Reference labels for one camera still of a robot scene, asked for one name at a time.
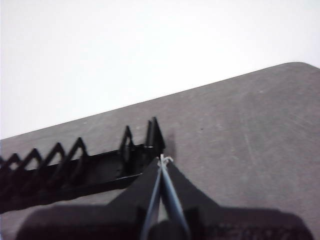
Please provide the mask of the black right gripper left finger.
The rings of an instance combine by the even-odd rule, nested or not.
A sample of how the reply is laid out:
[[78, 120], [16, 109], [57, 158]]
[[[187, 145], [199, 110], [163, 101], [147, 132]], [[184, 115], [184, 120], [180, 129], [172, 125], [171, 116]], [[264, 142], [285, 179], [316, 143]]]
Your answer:
[[155, 158], [128, 188], [108, 204], [54, 205], [31, 213], [18, 240], [124, 240], [139, 238], [156, 183]]

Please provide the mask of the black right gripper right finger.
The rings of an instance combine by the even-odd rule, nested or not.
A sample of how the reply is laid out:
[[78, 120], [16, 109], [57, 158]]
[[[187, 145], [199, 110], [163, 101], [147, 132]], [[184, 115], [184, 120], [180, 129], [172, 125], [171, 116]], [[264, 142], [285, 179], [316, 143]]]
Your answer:
[[272, 208], [216, 203], [172, 163], [166, 165], [193, 240], [312, 240], [297, 215]]

